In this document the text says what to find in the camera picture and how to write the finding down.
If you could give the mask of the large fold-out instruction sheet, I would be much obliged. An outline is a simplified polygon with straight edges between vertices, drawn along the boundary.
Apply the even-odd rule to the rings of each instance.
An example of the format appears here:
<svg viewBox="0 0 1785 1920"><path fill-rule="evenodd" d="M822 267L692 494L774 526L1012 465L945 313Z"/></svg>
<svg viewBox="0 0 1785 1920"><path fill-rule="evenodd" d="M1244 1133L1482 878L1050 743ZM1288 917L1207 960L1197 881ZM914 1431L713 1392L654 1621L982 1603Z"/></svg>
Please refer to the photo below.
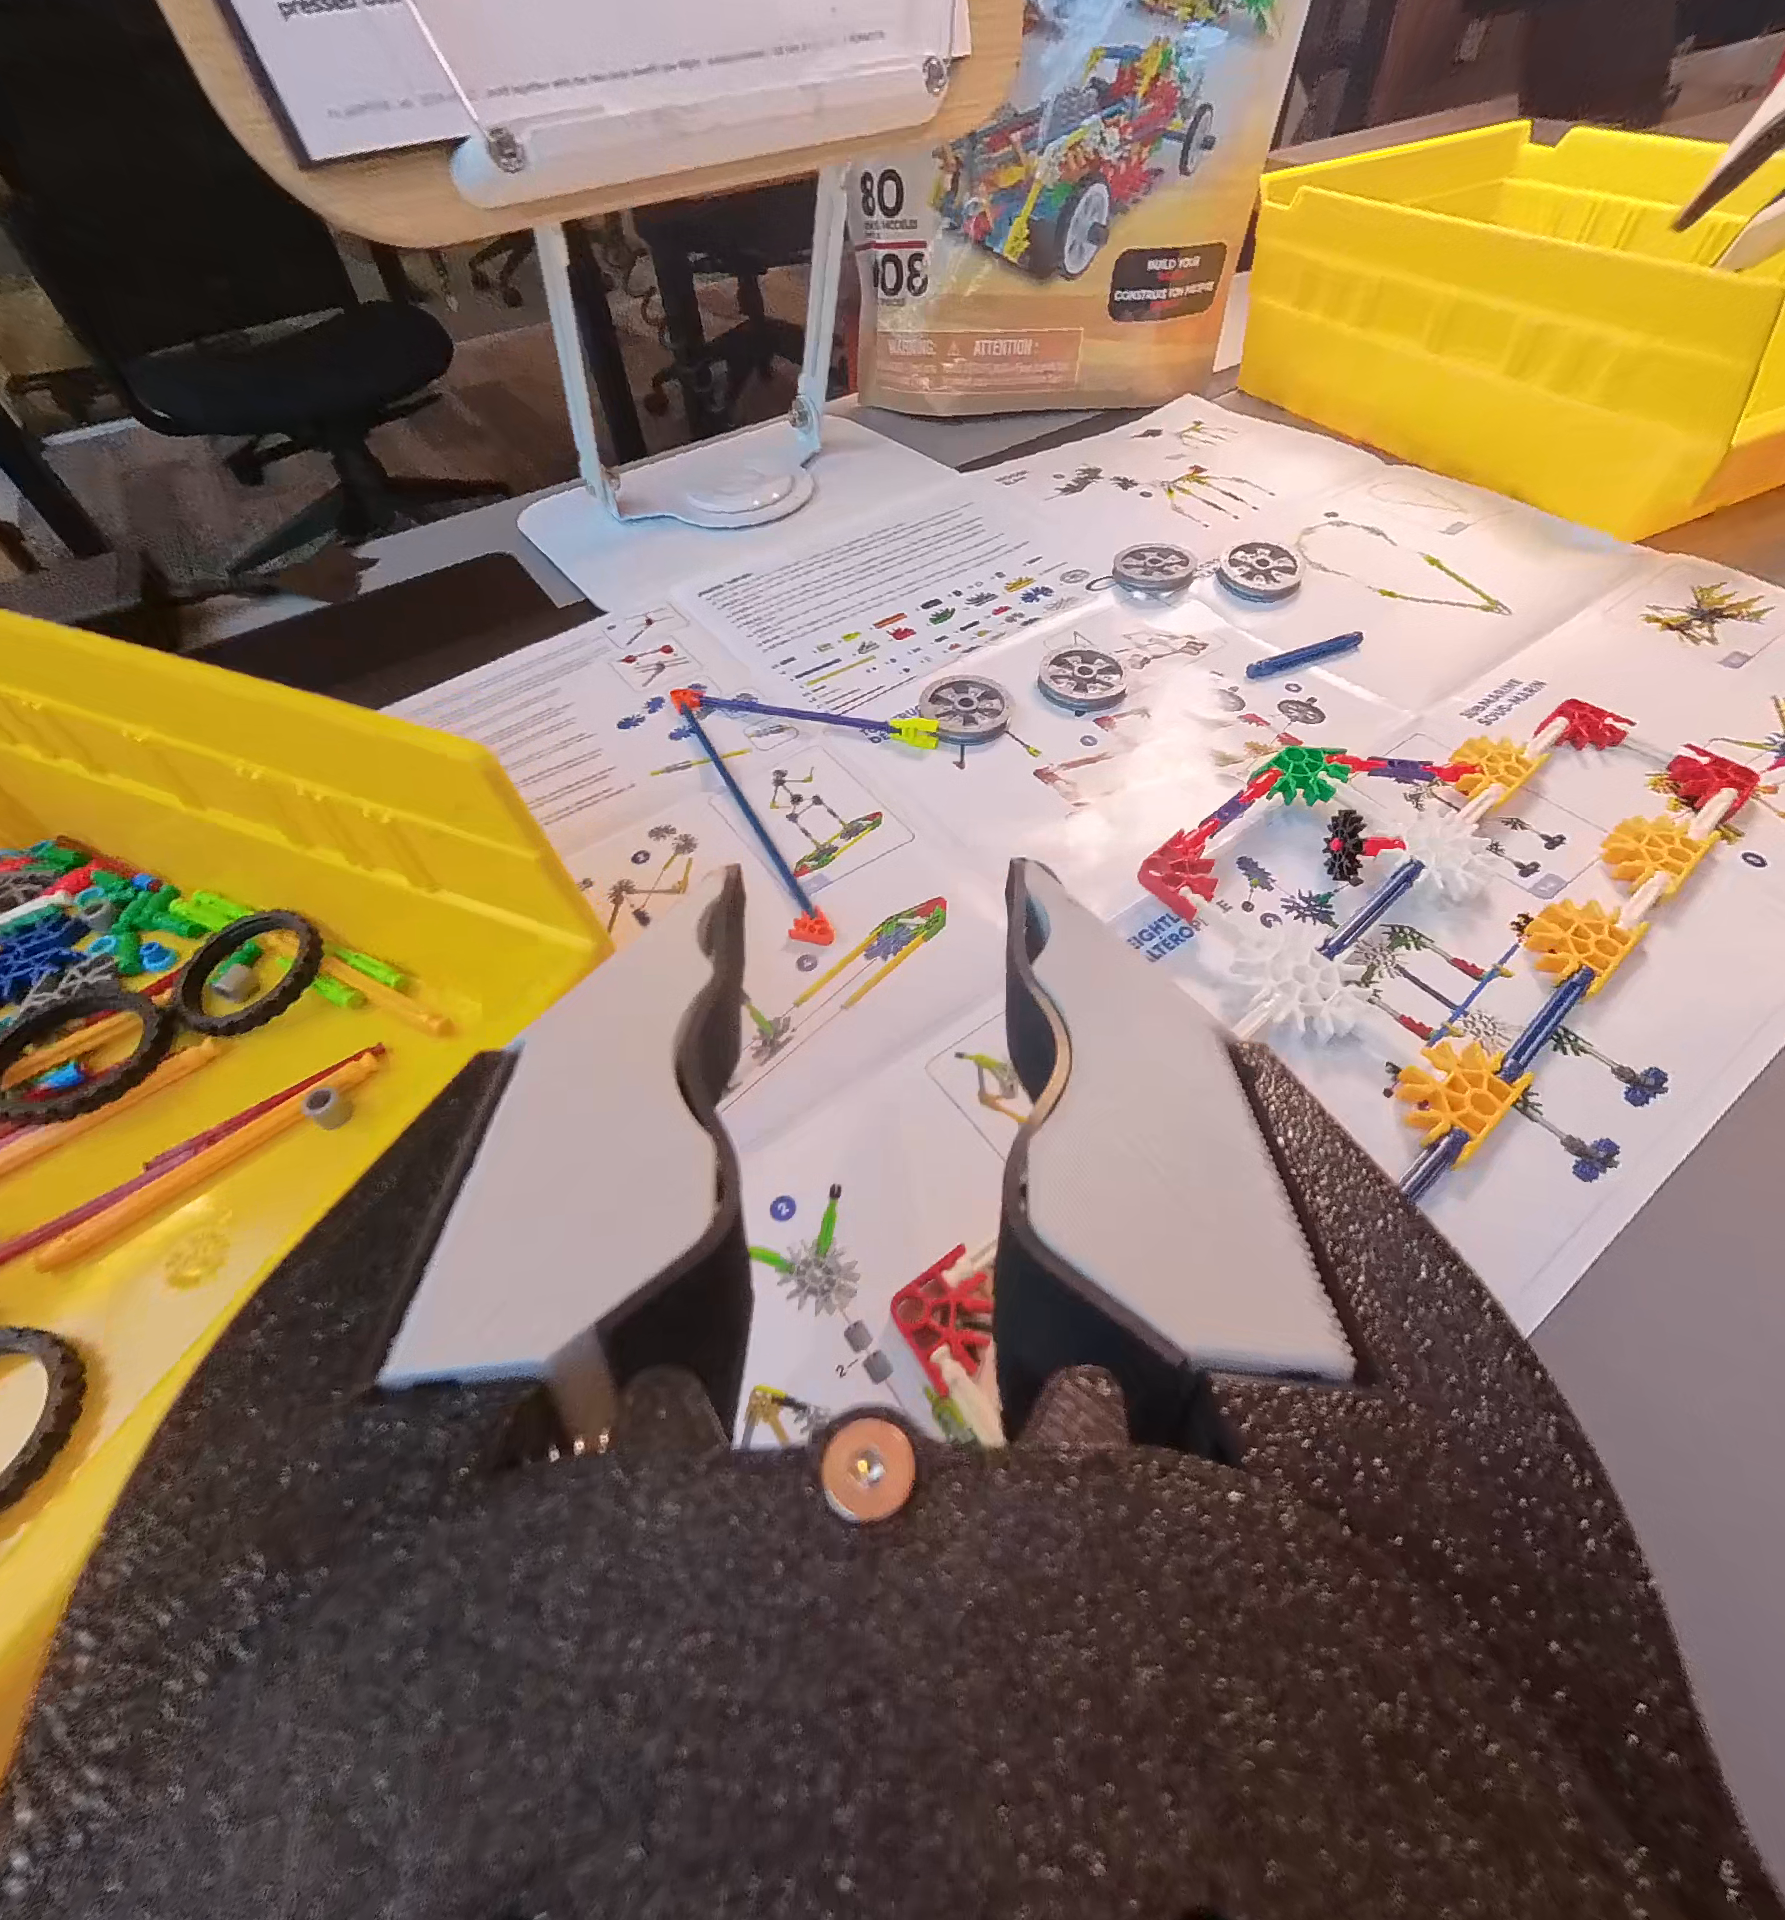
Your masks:
<svg viewBox="0 0 1785 1920"><path fill-rule="evenodd" d="M1629 718L1650 751L1714 746L1767 789L1662 913L1640 973L1623 970L1621 998L1589 1016L1590 1041L1669 1065L1671 1096L1623 1110L1596 1065L1553 1078L1578 1121L1616 1121L1623 1167L1583 1187L1542 1133L1517 1130L1421 1200L1513 1319L1538 1329L1785 1045L1785 591L1194 399L966 476L1100 569L1087 603L943 673L998 681L1009 733L914 751L706 712L826 910L826 950L786 939L794 909L667 693L794 701L679 607L685 581L391 705L502 760L620 954L692 881L745 860L742 1058L724 1106L759 1287L745 1439L782 1443L855 1392L972 1436L966 1373L939 1352L953 1394L932 1394L889 1307L928 1264L995 1239L1026 1118L1003 1023L1012 859L1043 860L1234 1027L1230 960L1162 932L1147 854L1288 743L1446 747L1469 726L1529 732L1578 694ZM1199 563L1185 601L1110 591L1115 554L1141 539ZM1213 563L1234 539L1299 551L1303 591L1288 603L1224 592ZM1366 647L1283 681L1243 679L1244 661L1341 633ZM1066 712L1039 693L1041 656L1073 644L1130 667L1121 705ZM855 718L919 718L928 684ZM1415 1140L1371 1052L1262 1045L1400 1183Z"/></svg>

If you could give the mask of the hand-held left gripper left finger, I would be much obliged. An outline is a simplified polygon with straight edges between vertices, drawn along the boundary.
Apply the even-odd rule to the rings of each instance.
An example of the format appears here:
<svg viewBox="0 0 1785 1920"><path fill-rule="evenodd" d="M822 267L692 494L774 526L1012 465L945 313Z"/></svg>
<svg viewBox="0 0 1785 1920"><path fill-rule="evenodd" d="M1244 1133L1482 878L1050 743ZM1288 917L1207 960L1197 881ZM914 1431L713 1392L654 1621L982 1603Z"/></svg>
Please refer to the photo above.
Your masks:
<svg viewBox="0 0 1785 1920"><path fill-rule="evenodd" d="M729 1436L754 1285L721 1106L742 1058L745 873L721 866L491 1057L377 1392L533 1383L595 1447L689 1373Z"/></svg>

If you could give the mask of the red plastic connector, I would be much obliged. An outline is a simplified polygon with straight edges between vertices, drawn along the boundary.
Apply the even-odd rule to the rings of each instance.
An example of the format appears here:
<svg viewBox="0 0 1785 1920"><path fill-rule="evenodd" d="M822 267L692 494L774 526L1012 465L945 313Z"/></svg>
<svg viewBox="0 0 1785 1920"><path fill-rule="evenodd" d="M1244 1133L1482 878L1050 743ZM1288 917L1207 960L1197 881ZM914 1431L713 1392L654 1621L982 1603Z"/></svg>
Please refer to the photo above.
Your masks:
<svg viewBox="0 0 1785 1920"><path fill-rule="evenodd" d="M960 1373L982 1381L995 1349L995 1250L995 1239L975 1250L955 1246L893 1292L889 1323L939 1398L953 1394L939 1352L951 1352Z"/></svg>

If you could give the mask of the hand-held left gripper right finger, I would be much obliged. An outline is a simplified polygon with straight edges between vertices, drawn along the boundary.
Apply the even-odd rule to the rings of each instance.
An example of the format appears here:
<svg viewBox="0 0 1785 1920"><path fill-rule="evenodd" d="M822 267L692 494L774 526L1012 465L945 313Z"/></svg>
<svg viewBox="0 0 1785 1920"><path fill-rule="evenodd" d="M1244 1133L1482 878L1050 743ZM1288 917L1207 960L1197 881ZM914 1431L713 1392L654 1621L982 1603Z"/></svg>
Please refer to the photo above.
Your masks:
<svg viewBox="0 0 1785 1920"><path fill-rule="evenodd" d="M1039 859L1005 873L995 1389L1023 1439L1093 1369L1136 1443L1221 1450L1213 1381L1350 1389L1360 1357L1243 1045Z"/></svg>

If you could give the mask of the grey desk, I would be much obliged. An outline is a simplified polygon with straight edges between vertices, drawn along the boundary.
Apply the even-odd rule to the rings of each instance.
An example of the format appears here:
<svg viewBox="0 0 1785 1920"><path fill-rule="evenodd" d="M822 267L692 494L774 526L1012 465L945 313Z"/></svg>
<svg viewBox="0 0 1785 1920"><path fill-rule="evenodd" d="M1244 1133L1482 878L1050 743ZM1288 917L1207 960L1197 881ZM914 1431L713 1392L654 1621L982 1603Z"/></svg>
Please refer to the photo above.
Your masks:
<svg viewBox="0 0 1785 1920"><path fill-rule="evenodd" d="M1134 412L861 427L953 470L1100 436ZM578 591L499 503L377 544L361 591L514 554L553 603ZM1658 538L1785 586L1785 487ZM1785 1050L1535 1329L1647 1551L1754 1843L1785 1893Z"/></svg>

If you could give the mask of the white document stand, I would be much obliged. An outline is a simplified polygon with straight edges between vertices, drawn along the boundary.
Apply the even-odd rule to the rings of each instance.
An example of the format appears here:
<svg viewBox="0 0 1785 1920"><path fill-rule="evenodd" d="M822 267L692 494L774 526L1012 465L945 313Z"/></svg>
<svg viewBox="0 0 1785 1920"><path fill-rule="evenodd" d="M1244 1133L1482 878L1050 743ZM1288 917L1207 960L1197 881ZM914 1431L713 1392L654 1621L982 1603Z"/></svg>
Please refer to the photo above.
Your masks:
<svg viewBox="0 0 1785 1920"><path fill-rule="evenodd" d="M826 424L849 264L847 176L872 157L975 130L1016 77L1023 3L972 3L972 54L932 61L923 94L838 83L713 110L553 116L334 161L305 161L227 3L159 3L159 13L244 152L328 225L397 252L533 238L578 484L521 510L519 538L600 610L638 607L721 563L774 558L791 538L943 487L939 464L855 424L849 405ZM816 176L819 201L804 364L786 412L651 464L608 456L567 284L572 221L794 176Z"/></svg>

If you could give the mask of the yellow plastic parts bin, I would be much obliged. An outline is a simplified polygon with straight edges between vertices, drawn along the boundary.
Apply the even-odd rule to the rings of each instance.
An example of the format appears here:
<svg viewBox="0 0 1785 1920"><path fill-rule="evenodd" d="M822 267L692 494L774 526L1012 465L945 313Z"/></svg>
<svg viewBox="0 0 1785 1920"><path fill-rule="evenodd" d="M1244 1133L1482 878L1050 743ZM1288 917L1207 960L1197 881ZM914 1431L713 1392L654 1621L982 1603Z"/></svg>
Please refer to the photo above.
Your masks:
<svg viewBox="0 0 1785 1920"><path fill-rule="evenodd" d="M1718 267L1785 152L1671 231L1718 159L1517 121L1270 171L1243 393L1616 539L1785 487L1785 256Z"/></svg>
<svg viewBox="0 0 1785 1920"><path fill-rule="evenodd" d="M46 836L318 910L434 996L461 1061L356 1153L277 1147L87 1266L0 1273L0 1781L191 1373L448 1085L611 954L491 747L0 610L0 851Z"/></svg>

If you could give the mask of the pile of colourful construction pieces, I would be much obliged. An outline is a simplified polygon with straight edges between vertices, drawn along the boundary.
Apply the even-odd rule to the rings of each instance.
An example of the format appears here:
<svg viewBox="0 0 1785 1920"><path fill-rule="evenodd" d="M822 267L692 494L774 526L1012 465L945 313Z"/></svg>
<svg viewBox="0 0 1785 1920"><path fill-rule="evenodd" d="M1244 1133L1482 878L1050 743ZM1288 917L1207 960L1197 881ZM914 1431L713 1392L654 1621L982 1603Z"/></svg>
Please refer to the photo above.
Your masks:
<svg viewBox="0 0 1785 1920"><path fill-rule="evenodd" d="M461 1041L318 910L0 851L0 1273L70 1273L277 1147L356 1153Z"/></svg>

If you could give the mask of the colourful rod and connector model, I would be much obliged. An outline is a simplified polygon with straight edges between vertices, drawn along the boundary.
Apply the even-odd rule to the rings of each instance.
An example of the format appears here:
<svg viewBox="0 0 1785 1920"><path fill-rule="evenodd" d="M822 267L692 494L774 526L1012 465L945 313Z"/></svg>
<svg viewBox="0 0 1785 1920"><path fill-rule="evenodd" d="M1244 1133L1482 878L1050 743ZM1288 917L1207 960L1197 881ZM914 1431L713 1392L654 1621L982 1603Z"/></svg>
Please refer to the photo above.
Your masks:
<svg viewBox="0 0 1785 1920"><path fill-rule="evenodd" d="M1147 854L1141 881L1162 932L1230 960L1243 1039L1371 1052L1415 1140L1413 1200L1517 1130L1590 1187L1623 1167L1623 1140L1553 1103L1553 1078L1596 1065L1623 1110L1671 1096L1669 1065L1590 1041L1589 1016L1640 973L1763 789L1737 751L1650 751L1629 718L1575 694L1446 747L1288 743Z"/></svg>

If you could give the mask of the brown construction set bag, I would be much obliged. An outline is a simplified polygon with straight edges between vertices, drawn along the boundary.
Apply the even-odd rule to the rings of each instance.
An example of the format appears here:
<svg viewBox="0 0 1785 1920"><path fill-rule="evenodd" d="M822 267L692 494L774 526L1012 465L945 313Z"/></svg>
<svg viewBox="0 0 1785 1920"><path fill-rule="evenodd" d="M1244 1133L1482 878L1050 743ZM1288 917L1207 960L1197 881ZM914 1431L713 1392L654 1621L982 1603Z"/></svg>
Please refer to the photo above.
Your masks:
<svg viewBox="0 0 1785 1920"><path fill-rule="evenodd" d="M1308 12L1026 3L1003 106L855 171L861 401L945 419L1194 393Z"/></svg>

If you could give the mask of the printed paper on stand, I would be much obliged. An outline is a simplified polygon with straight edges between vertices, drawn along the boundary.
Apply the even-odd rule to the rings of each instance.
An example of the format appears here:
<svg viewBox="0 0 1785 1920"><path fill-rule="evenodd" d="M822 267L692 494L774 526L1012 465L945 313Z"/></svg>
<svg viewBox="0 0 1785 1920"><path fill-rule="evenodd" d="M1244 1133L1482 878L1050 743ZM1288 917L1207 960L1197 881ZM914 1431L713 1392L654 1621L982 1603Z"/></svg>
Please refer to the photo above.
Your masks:
<svg viewBox="0 0 1785 1920"><path fill-rule="evenodd" d="M533 121L713 110L972 54L972 3L227 3L305 161Z"/></svg>

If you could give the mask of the blue rods with small connectors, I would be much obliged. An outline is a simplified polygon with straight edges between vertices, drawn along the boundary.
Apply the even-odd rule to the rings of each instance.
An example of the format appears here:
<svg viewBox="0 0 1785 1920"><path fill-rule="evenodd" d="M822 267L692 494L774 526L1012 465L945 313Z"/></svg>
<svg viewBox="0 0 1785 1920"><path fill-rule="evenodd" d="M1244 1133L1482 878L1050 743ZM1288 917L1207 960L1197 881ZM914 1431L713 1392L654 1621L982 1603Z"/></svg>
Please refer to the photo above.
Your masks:
<svg viewBox="0 0 1785 1920"><path fill-rule="evenodd" d="M697 737L697 746L713 764L721 783L728 789L729 801L739 805L745 827L751 830L759 851L766 854L768 867L778 873L791 909L794 920L786 927L786 939L798 947L833 947L833 924L822 909L809 901L809 891L801 885L801 877L794 873L794 860L780 851L774 834L761 827L759 810L745 798L739 789L739 776L728 766L728 756L713 746L706 732L706 712L739 712L739 718L778 718L782 723L809 723L809 726L842 726L869 737L893 737L914 751L935 751L943 746L939 719L932 718L849 718L849 712L819 712L819 709L794 709L778 701L759 701L745 694L713 694L700 693L692 684L679 684L667 693L675 712Z"/></svg>

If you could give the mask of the parts list instruction sheet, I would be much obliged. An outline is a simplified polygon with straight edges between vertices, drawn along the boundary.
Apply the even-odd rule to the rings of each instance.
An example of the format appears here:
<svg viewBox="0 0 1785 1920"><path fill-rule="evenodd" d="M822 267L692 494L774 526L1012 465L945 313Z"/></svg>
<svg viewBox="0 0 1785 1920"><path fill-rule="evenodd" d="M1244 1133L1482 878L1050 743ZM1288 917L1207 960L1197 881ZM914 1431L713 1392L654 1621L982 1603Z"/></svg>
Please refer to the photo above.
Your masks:
<svg viewBox="0 0 1785 1920"><path fill-rule="evenodd" d="M721 563L679 607L759 684L869 712L1093 598L1096 565L979 476Z"/></svg>

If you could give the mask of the black office chair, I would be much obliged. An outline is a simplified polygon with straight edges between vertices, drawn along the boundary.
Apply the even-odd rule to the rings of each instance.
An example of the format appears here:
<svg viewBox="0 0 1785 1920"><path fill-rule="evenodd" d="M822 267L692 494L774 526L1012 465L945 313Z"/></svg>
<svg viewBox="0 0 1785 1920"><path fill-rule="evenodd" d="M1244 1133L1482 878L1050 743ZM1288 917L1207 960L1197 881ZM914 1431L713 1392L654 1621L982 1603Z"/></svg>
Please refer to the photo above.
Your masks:
<svg viewBox="0 0 1785 1920"><path fill-rule="evenodd" d="M778 317L761 277L812 264L819 179L794 176L721 199L638 207L637 234L660 297L667 366L647 389L647 412L682 405L692 440L729 432L739 394L778 364L804 364L804 325ZM706 337L700 278L733 284L739 317Z"/></svg>
<svg viewBox="0 0 1785 1920"><path fill-rule="evenodd" d="M434 401L448 327L361 301L332 231L234 137L157 3L0 3L0 219L70 339L167 440L234 440L249 487L325 456L334 487L231 577L510 497L387 474L372 438Z"/></svg>

